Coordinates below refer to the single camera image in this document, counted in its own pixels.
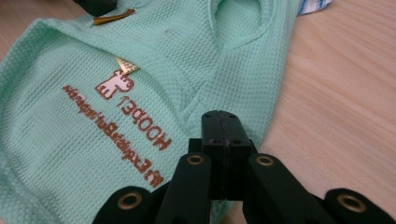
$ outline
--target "dog logo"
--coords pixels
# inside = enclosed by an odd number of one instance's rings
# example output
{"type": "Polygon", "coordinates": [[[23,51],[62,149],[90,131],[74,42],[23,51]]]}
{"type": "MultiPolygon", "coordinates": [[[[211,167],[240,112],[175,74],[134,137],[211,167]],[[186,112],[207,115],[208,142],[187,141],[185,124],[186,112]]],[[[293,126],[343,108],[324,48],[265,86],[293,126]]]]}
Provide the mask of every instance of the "dog logo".
{"type": "Polygon", "coordinates": [[[95,89],[103,98],[109,100],[116,91],[126,92],[133,87],[134,82],[119,69],[114,71],[111,78],[99,84],[95,89]]]}

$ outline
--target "light wood surface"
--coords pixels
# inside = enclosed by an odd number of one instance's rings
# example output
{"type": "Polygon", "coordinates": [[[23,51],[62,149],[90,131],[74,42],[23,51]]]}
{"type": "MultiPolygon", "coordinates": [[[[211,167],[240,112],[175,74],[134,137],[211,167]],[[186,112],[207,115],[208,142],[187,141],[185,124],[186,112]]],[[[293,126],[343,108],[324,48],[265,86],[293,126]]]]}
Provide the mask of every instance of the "light wood surface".
{"type": "MultiPolygon", "coordinates": [[[[82,14],[72,0],[1,0],[0,60],[34,18],[82,14]]],[[[261,151],[321,198],[353,189],[396,218],[396,1],[334,0],[296,20],[261,151]]],[[[240,206],[223,223],[245,223],[240,206]]]]}

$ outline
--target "printed logo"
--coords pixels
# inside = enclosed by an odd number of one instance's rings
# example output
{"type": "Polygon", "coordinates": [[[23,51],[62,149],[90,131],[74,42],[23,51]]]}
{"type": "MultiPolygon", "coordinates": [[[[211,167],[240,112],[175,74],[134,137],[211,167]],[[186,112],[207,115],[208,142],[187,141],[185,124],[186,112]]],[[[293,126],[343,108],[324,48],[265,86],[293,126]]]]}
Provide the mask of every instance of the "printed logo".
{"type": "Polygon", "coordinates": [[[113,76],[99,84],[95,89],[106,100],[111,99],[116,91],[127,92],[134,87],[134,82],[121,69],[114,71],[113,76]]]}
{"type": "MultiPolygon", "coordinates": [[[[127,136],[121,132],[117,123],[110,121],[106,115],[94,109],[86,101],[85,97],[83,97],[84,95],[80,93],[78,89],[74,89],[73,87],[67,85],[63,87],[63,90],[69,96],[69,98],[75,102],[79,109],[78,113],[85,115],[87,119],[92,120],[96,127],[101,130],[110,141],[114,143],[114,146],[118,148],[122,154],[121,159],[123,161],[129,161],[153,188],[157,188],[161,185],[163,182],[163,176],[161,175],[160,171],[152,170],[152,161],[150,159],[142,158],[142,156],[139,155],[138,150],[132,148],[131,140],[128,140],[127,136]]],[[[158,137],[156,144],[160,146],[167,144],[166,146],[168,146],[171,143],[171,140],[164,142],[163,139],[163,136],[158,137]]]]}

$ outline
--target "mint green shirt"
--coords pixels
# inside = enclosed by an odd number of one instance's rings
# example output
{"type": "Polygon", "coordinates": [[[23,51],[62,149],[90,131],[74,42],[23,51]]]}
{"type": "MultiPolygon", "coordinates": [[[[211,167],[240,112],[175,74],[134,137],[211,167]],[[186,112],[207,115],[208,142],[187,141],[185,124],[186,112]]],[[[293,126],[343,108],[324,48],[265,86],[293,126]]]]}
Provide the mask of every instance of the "mint green shirt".
{"type": "Polygon", "coordinates": [[[169,181],[210,110],[260,147],[299,5],[122,0],[109,15],[136,13],[100,26],[35,21],[0,65],[0,218],[92,223],[116,190],[169,181]]]}

